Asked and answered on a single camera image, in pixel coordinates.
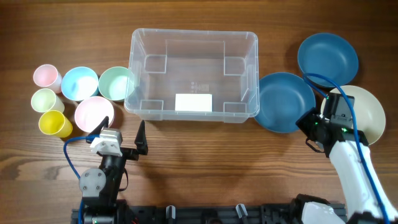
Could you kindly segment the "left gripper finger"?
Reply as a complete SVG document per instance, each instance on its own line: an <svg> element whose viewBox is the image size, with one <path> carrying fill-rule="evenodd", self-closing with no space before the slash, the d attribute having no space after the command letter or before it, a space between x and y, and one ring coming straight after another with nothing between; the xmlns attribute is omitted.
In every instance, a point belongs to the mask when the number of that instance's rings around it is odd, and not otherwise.
<svg viewBox="0 0 398 224"><path fill-rule="evenodd" d="M147 155L148 153L148 145L146 139L146 126L145 121L142 120L136 134L136 138L134 140L134 144L136 145L136 150L138 154Z"/></svg>
<svg viewBox="0 0 398 224"><path fill-rule="evenodd" d="M100 122L100 124L94 129L92 130L91 133L89 133L89 135L99 135L101 130L103 128L107 128L109 126L109 117L105 116L104 119Z"/></svg>

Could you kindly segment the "pink bowl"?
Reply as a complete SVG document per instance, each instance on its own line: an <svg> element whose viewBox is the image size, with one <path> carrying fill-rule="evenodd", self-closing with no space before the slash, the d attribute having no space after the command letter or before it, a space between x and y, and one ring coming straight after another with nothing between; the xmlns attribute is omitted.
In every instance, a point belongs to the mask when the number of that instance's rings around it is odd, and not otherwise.
<svg viewBox="0 0 398 224"><path fill-rule="evenodd" d="M114 121L112 103L101 96L92 96L83 100L76 108L74 119L76 125L84 132L92 132L105 117L109 118L109 126Z"/></svg>

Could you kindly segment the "mint green bowl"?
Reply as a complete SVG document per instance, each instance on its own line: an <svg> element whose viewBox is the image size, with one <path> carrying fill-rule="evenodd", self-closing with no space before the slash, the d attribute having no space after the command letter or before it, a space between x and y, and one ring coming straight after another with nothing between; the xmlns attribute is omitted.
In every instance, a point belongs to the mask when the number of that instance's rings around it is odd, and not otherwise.
<svg viewBox="0 0 398 224"><path fill-rule="evenodd" d="M98 83L99 92L111 101L124 101L127 84L133 73L126 67L111 67L105 70Z"/></svg>

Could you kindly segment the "cream plate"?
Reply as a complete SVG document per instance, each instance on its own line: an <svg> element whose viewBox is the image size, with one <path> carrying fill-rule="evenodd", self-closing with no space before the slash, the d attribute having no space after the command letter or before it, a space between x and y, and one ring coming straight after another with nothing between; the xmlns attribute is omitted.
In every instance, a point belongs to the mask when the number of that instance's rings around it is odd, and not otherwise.
<svg viewBox="0 0 398 224"><path fill-rule="evenodd" d="M368 140L369 145L374 144L382 135L386 127L386 115L379 100L364 88L345 85L342 90L353 96L350 100L356 115L357 127Z"/></svg>

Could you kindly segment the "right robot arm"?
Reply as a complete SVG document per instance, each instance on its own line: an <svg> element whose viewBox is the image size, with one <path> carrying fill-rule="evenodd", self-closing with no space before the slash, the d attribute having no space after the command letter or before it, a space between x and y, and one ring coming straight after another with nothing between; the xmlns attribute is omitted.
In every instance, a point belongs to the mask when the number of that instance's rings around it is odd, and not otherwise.
<svg viewBox="0 0 398 224"><path fill-rule="evenodd" d="M359 132L359 145L354 130L333 124L310 109L296 125L323 148L335 168L346 200L348 223L397 223L397 210L381 186L370 158L368 141Z"/></svg>

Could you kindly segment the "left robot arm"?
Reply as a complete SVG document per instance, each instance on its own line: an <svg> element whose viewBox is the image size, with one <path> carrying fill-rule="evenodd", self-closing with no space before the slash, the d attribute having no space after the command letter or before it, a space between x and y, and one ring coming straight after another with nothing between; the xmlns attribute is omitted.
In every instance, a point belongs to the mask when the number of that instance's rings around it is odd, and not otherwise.
<svg viewBox="0 0 398 224"><path fill-rule="evenodd" d="M122 147L121 131L109 128L109 117L86 137L91 151L101 157L98 168L90 168L82 173L79 188L82 192L78 211L78 223L138 223L139 220L125 200L118 199L118 193L126 190L121 187L123 177L127 177L127 161L137 161L140 155L147 155L145 122L141 121L135 148Z"/></svg>

